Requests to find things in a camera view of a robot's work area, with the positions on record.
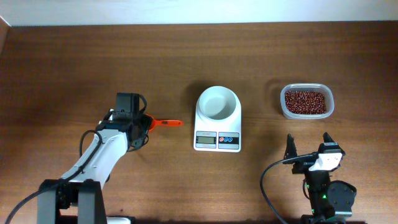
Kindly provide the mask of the red plastic measuring scoop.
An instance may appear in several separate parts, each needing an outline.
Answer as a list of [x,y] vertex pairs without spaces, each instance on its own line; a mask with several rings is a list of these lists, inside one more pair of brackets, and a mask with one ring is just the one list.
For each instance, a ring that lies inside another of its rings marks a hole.
[[180,127],[184,125],[184,122],[176,119],[155,119],[153,116],[146,114],[150,118],[149,132],[153,131],[157,126],[166,127]]

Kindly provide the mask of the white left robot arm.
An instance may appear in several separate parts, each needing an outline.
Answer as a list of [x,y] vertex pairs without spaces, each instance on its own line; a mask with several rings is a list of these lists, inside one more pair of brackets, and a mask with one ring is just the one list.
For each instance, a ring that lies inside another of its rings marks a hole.
[[149,120],[140,105],[146,102],[138,93],[116,95],[115,109],[92,130],[93,141],[76,164],[40,185],[38,223],[134,223],[134,217],[106,214],[102,189],[118,160],[147,144]]

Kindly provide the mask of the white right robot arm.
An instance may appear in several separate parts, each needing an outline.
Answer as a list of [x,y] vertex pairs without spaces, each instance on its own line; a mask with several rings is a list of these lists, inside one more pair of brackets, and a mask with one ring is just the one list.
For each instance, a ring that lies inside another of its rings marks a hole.
[[300,223],[345,223],[352,216],[356,187],[330,179],[344,155],[345,151],[328,133],[323,134],[318,151],[302,156],[297,154],[293,137],[287,136],[283,163],[293,165],[293,174],[305,176],[303,187],[312,209],[311,215],[302,215]]

